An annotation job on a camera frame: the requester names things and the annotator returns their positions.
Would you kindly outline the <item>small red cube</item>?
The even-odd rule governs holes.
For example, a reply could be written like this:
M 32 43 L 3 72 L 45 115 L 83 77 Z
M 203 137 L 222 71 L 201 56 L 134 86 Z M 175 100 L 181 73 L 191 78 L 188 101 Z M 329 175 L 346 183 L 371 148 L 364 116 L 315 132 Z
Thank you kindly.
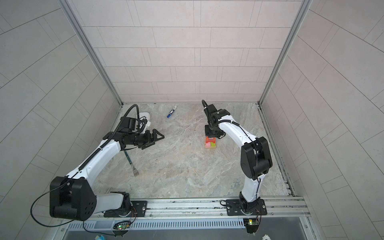
M 205 143 L 213 143 L 215 144 L 216 143 L 216 138 L 209 138 L 209 137 L 206 137 L 205 139 Z

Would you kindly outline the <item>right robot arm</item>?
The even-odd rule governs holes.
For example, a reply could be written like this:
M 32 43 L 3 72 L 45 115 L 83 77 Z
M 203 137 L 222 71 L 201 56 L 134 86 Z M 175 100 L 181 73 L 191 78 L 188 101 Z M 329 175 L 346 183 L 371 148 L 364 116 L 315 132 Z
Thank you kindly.
M 240 148 L 240 165 L 245 175 L 243 189 L 239 195 L 242 214 L 263 216 L 267 214 L 264 200 L 260 197 L 263 180 L 273 166 L 268 141 L 246 131 L 225 109 L 216 109 L 202 100 L 208 124 L 205 134 L 208 138 L 221 139 L 229 136 Z

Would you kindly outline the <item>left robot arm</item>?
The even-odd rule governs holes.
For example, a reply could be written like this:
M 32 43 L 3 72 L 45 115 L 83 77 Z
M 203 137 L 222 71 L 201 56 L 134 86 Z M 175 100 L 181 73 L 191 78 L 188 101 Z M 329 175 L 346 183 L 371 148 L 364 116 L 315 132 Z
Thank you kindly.
M 157 130 L 146 130 L 133 118 L 123 117 L 118 127 L 107 133 L 99 146 L 74 170 L 64 177 L 55 177 L 50 184 L 50 216 L 86 221 L 103 212 L 106 217 L 126 217 L 133 213 L 129 193 L 111 192 L 95 195 L 92 184 L 110 160 L 127 145 L 140 149 L 164 139 Z

